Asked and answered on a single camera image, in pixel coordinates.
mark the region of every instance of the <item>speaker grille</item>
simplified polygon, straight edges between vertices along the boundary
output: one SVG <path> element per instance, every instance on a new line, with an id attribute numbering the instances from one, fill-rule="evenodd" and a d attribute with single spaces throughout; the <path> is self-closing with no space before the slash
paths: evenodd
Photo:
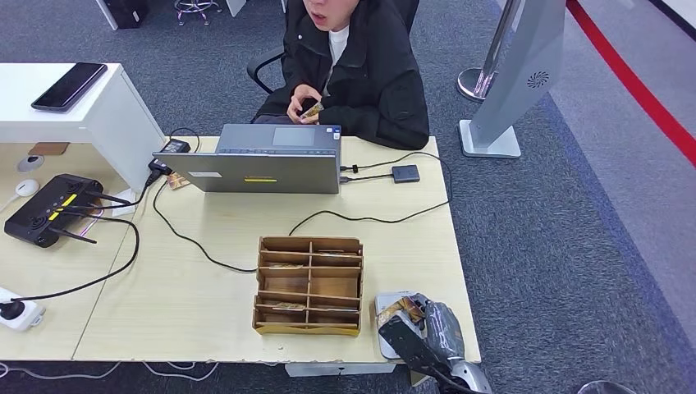
<path id="1" fill-rule="evenodd" d="M 549 75 L 547 72 L 537 71 L 527 79 L 527 86 L 532 89 L 541 88 L 548 82 L 548 79 Z"/>

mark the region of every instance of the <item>black cable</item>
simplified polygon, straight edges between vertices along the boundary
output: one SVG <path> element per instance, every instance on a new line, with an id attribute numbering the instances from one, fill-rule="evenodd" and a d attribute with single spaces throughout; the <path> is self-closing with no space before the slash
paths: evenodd
<path id="1" fill-rule="evenodd" d="M 424 155 L 426 155 L 426 156 L 430 156 L 431 158 L 435 158 L 435 159 L 437 159 L 440 163 L 442 163 L 442 165 L 445 167 L 445 169 L 447 170 L 447 188 L 446 188 L 447 201 L 445 201 L 445 202 L 443 202 L 443 203 L 440 203 L 440 204 L 437 204 L 437 205 L 433 205 L 433 206 L 430 207 L 430 208 L 423 209 L 423 210 L 418 211 L 418 212 L 416 212 L 416 213 L 412 213 L 411 215 L 409 215 L 409 216 L 407 216 L 407 217 L 405 217 L 405 218 L 394 219 L 394 220 L 386 220 L 386 219 L 380 219 L 380 218 L 373 218 L 373 217 L 370 217 L 370 216 L 367 216 L 367 217 L 364 217 L 364 218 L 349 218 L 349 217 L 347 217 L 347 216 L 341 215 L 340 213 L 336 213 L 336 212 L 333 212 L 333 211 L 323 210 L 323 211 L 319 211 L 319 212 L 316 212 L 316 213 L 312 213 L 312 214 L 309 215 L 307 218 L 305 218 L 304 220 L 302 220 L 302 222 L 297 223 L 296 226 L 292 227 L 292 230 L 290 231 L 290 233 L 288 234 L 288 236 L 291 236 L 293 233 L 295 233 L 295 231 L 296 231 L 298 228 L 300 228 L 303 224 L 307 223 L 307 222 L 308 222 L 309 220 L 311 220 L 312 218 L 317 217 L 317 216 L 319 216 L 319 215 L 321 215 L 321 214 L 323 214 L 323 213 L 328 213 L 328 214 L 331 214 L 331 215 L 333 215 L 333 216 L 336 216 L 336 217 L 338 217 L 338 218 L 341 218 L 341 219 L 344 219 L 344 220 L 347 220 L 347 221 L 350 221 L 350 222 L 360 222 L 360 221 L 363 221 L 363 220 L 370 220 L 370 221 L 373 221 L 373 222 L 380 222 L 380 223 L 386 223 L 386 224 L 395 224 L 395 223 L 404 222 L 404 221 L 409 220 L 409 219 L 411 219 L 411 218 L 413 218 L 413 217 L 415 217 L 415 216 L 422 215 L 423 213 L 430 212 L 430 211 L 432 211 L 432 210 L 434 210 L 434 209 L 440 208 L 440 207 L 443 206 L 443 205 L 449 204 L 449 203 L 452 201 L 452 196 L 451 196 L 451 190 L 452 190 L 452 171 L 450 170 L 450 166 L 449 166 L 444 160 L 442 160 L 442 159 L 439 158 L 438 156 L 435 156 L 435 155 L 432 154 L 432 153 L 428 153 L 428 152 L 411 152 L 411 153 L 407 154 L 406 156 L 404 156 L 404 157 L 402 157 L 402 158 L 398 158 L 397 160 L 392 160 L 392 161 L 384 162 L 384 163 L 371 164 L 371 165 L 362 166 L 362 167 L 359 167 L 359 168 L 373 168 L 373 167 L 378 167 L 378 166 L 384 166 L 384 165 L 387 165 L 387 164 L 398 163 L 398 162 L 400 162 L 401 160 L 403 160 L 403 159 L 405 159 L 405 158 L 408 158 L 409 156 L 413 156 L 414 154 L 424 154 Z"/>
<path id="2" fill-rule="evenodd" d="M 169 133 L 169 138 L 171 139 L 171 137 L 174 135 L 174 133 L 176 133 L 177 131 L 182 131 L 182 130 L 190 131 L 191 133 L 193 133 L 193 134 L 195 135 L 195 137 L 196 137 L 196 148 L 195 148 L 195 150 L 194 150 L 194 153 L 198 153 L 198 149 L 200 149 L 200 135 L 199 135 L 198 133 L 196 133 L 195 131 L 191 130 L 190 128 L 188 128 L 188 127 L 179 127 L 178 129 L 174 129 L 174 130 L 172 130 L 172 132 Z M 95 205 L 95 206 L 92 206 L 92 207 L 87 207 L 87 206 L 83 206 L 83 205 L 67 205 L 66 207 L 55 208 L 54 211 L 61 212 L 61 211 L 63 211 L 63 210 L 71 210 L 71 209 L 117 209 L 117 208 L 127 208 L 127 207 L 135 206 L 135 205 L 137 205 L 137 204 L 140 204 L 140 203 L 143 201 L 143 197 L 145 196 L 145 191 L 146 191 L 157 179 L 159 179 L 159 177 L 160 177 L 161 175 L 162 175 L 162 173 L 161 173 L 160 171 L 158 171 L 158 170 L 152 170 L 152 171 L 150 172 L 150 176 L 148 176 L 148 180 L 145 182 L 145 185 L 144 185 L 144 187 L 143 187 L 143 192 L 140 193 L 140 197 L 138 197 L 138 199 L 137 199 L 136 201 L 132 202 L 132 203 L 121 204 L 121 205 L 111 205 L 111 206 L 108 206 L 108 207 L 102 207 L 102 206 L 98 206 L 98 205 Z"/>
<path id="3" fill-rule="evenodd" d="M 476 391 L 474 391 L 474 390 L 471 390 L 470 388 L 467 388 L 467 387 L 464 387 L 464 386 L 462 386 L 462 385 L 460 385 L 460 384 L 455 383 L 455 381 L 453 381 L 452 379 L 450 379 L 450 378 L 448 378 L 447 376 L 445 376 L 444 373 L 438 371 L 437 368 L 431 368 L 431 370 L 432 370 L 433 372 L 435 372 L 435 374 L 436 374 L 440 379 L 442 379 L 443 381 L 445 381 L 445 383 L 447 383 L 447 384 L 449 384 L 450 386 L 456 388 L 456 389 L 459 390 L 460 392 L 463 392 L 464 394 L 484 394 L 484 393 L 482 393 L 482 392 L 476 392 Z"/>
<path id="4" fill-rule="evenodd" d="M 99 279 L 95 279 L 92 282 L 85 283 L 82 286 L 74 287 L 70 290 L 59 291 L 58 293 L 52 293 L 52 294 L 47 294 L 47 295 L 37 295 L 34 297 L 12 298 L 12 299 L 10 299 L 11 302 L 46 300 L 47 298 L 55 298 L 55 297 L 59 297 L 59 296 L 64 296 L 66 294 L 74 293 L 76 291 L 80 291 L 80 290 L 85 289 L 87 287 L 90 287 L 92 285 L 96 285 L 99 282 L 106 281 L 110 277 L 114 277 L 114 276 L 118 275 L 119 273 L 122 273 L 123 271 L 125 271 L 128 267 L 130 267 L 135 262 L 135 258 L 138 256 L 138 250 L 140 250 L 140 233 L 138 232 L 138 227 L 136 227 L 133 222 L 128 221 L 128 220 L 124 220 L 124 219 L 104 218 L 104 217 L 100 217 L 100 216 L 88 215 L 86 213 L 63 212 L 63 214 L 75 215 L 75 216 L 79 216 L 82 218 L 92 218 L 92 219 L 97 219 L 97 220 L 105 220 L 107 222 L 119 222 L 119 223 L 127 224 L 128 226 L 133 228 L 133 232 L 135 233 L 135 247 L 133 248 L 133 255 L 130 257 L 128 262 L 123 265 L 123 267 L 119 268 L 118 270 L 116 270 L 112 273 L 104 275 L 103 277 L 101 277 Z"/>
<path id="5" fill-rule="evenodd" d="M 361 176 L 357 178 L 351 178 L 349 176 L 341 176 L 341 183 L 348 183 L 352 181 L 366 181 L 368 179 L 379 179 L 379 178 L 393 178 L 394 174 L 382 174 L 382 175 L 373 175 L 373 176 Z"/>
<path id="6" fill-rule="evenodd" d="M 244 268 L 233 267 L 233 266 L 227 265 L 225 263 L 221 263 L 221 262 L 217 261 L 216 259 L 213 259 L 212 257 L 210 257 L 210 254 L 208 254 L 208 251 L 206 251 L 205 248 L 198 241 L 191 239 L 188 236 L 183 236 L 182 234 L 179 234 L 178 232 L 176 232 L 176 230 L 174 229 L 174 226 L 172 226 L 172 224 L 167 220 L 167 218 L 164 217 L 164 215 L 161 212 L 159 212 L 159 209 L 157 208 L 157 198 L 159 197 L 160 193 L 162 193 L 162 190 L 164 189 L 164 186 L 166 186 L 166 185 L 167 185 L 166 182 L 162 183 L 162 186 L 160 186 L 159 190 L 157 190 L 157 194 L 154 195 L 153 208 L 154 208 L 154 212 L 156 212 L 157 215 L 159 215 L 159 217 L 162 218 L 162 220 L 167 224 L 167 226 L 169 226 L 169 229 L 172 230 L 172 232 L 174 233 L 175 236 L 178 236 L 182 240 L 187 240 L 187 241 L 191 242 L 192 244 L 198 246 L 198 248 L 205 255 L 205 258 L 210 260 L 210 262 L 212 262 L 212 263 L 215 263 L 215 264 L 217 264 L 221 267 L 224 267 L 224 268 L 231 269 L 233 271 L 237 271 L 239 273 L 255 273 L 256 272 L 256 268 L 255 269 L 244 269 Z"/>
<path id="7" fill-rule="evenodd" d="M 428 155 L 428 156 L 430 156 L 430 157 L 436 158 L 437 160 L 440 160 L 440 162 L 444 163 L 438 156 L 435 156 L 434 154 L 431 154 L 431 153 L 428 153 L 428 152 L 411 152 L 411 153 L 408 153 L 407 155 L 404 155 L 404 156 L 402 156 L 402 157 L 400 157 L 400 158 L 398 158 L 398 159 L 396 159 L 396 160 L 390 160 L 390 161 L 388 161 L 388 162 L 381 162 L 381 163 L 376 163 L 376 164 L 369 164 L 368 166 L 356 166 L 356 165 L 353 165 L 353 166 L 350 166 L 350 167 L 348 167 L 348 166 L 341 166 L 341 171 L 353 171 L 354 169 L 366 170 L 366 169 L 368 169 L 368 168 L 375 168 L 375 167 L 380 167 L 380 166 L 386 166 L 387 164 L 398 163 L 398 162 L 400 162 L 401 160 L 404 160 L 405 158 L 409 158 L 409 157 L 411 157 L 411 156 L 413 156 L 413 155 L 415 155 L 415 154 L 425 154 L 425 155 Z"/>

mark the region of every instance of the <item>gray carpet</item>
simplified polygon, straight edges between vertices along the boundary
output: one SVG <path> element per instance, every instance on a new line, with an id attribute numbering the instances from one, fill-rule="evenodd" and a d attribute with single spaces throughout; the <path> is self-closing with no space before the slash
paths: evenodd
<path id="1" fill-rule="evenodd" d="M 84 6 L 73 14 L 75 4 Z M 121 62 L 163 130 L 207 135 L 250 119 L 263 101 L 246 61 L 282 34 L 277 0 L 254 0 L 232 19 L 176 26 L 170 3 L 140 30 L 112 32 L 92 0 L 20 2 L 0 24 L 0 59 Z M 454 88 L 478 65 L 497 15 L 492 2 L 422 2 L 412 40 L 431 130 L 454 172 L 451 211 L 474 311 L 483 367 L 496 393 L 571 393 L 606 378 L 640 393 L 696 392 L 694 351 L 616 218 L 555 104 L 546 97 L 515 125 L 516 161 L 460 153 L 455 126 L 476 105 Z M 280 81 L 276 70 L 268 78 Z M 33 364 L 45 373 L 105 370 Z M 204 383 L 151 376 L 127 365 L 104 382 L 46 383 L 13 373 L 3 393 L 417 392 L 405 370 L 387 376 L 289 379 L 281 367 L 225 365 Z M 432 386 L 420 392 L 435 392 Z"/>

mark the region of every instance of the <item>young man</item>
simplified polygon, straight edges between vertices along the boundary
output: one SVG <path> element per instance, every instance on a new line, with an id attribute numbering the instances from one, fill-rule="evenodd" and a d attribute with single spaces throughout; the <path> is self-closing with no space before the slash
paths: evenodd
<path id="1" fill-rule="evenodd" d="M 409 34 L 394 2 L 289 0 L 282 70 L 255 123 L 341 125 L 396 149 L 428 143 L 428 109 Z M 300 115 L 321 101 L 313 117 Z"/>

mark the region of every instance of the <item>cardboard organizer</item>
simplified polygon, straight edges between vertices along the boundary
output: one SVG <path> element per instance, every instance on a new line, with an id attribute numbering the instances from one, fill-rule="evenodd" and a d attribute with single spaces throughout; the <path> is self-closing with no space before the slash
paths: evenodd
<path id="1" fill-rule="evenodd" d="M 262 237 L 256 278 L 257 332 L 359 334 L 363 246 L 357 239 Z"/>

